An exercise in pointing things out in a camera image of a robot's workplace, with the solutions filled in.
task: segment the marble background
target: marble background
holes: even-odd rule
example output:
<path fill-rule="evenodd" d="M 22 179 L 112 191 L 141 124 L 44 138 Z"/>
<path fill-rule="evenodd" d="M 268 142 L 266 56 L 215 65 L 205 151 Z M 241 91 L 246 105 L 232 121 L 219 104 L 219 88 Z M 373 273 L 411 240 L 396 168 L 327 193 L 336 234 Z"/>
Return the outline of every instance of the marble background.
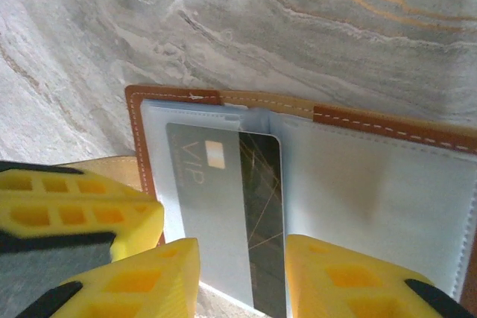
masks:
<path fill-rule="evenodd" d="M 0 159 L 131 154 L 130 83 L 477 127 L 476 25 L 477 0 L 0 0 Z"/>

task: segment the tan leather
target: tan leather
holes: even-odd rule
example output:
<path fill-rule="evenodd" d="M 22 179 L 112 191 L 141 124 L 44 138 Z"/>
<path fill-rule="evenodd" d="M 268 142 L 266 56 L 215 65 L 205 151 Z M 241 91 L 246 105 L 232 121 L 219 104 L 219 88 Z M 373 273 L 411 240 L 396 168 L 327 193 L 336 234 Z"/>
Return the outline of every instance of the tan leather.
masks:
<path fill-rule="evenodd" d="M 155 194 L 154 182 L 149 162 L 148 148 L 142 126 L 141 102 L 144 99 L 180 101 L 196 104 L 236 104 L 262 107 L 274 112 L 297 115 L 315 122 L 336 127 L 374 133 L 390 138 L 402 139 L 428 145 L 443 147 L 466 153 L 477 154 L 477 130 L 431 121 L 420 121 L 350 109 L 342 106 L 322 104 L 314 101 L 275 95 L 264 92 L 223 91 L 208 89 L 184 89 L 158 85 L 132 85 L 126 88 L 126 101 L 133 128 L 139 177 L 142 188 L 148 194 Z M 461 303 L 477 314 L 477 244 L 473 246 L 470 265 Z"/>
<path fill-rule="evenodd" d="M 63 166 L 93 171 L 141 191 L 141 180 L 139 179 L 135 156 L 112 156 L 68 163 Z"/>

